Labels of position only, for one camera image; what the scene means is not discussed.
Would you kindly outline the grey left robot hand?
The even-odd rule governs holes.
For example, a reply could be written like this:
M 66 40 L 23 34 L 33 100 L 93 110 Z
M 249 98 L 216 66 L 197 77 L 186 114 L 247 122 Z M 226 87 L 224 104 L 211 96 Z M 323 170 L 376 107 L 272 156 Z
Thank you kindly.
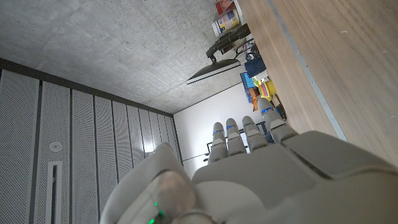
M 206 166 L 189 177 L 167 142 L 115 187 L 101 223 L 396 223 L 397 168 L 318 131 L 298 133 L 267 101 L 215 123 Z

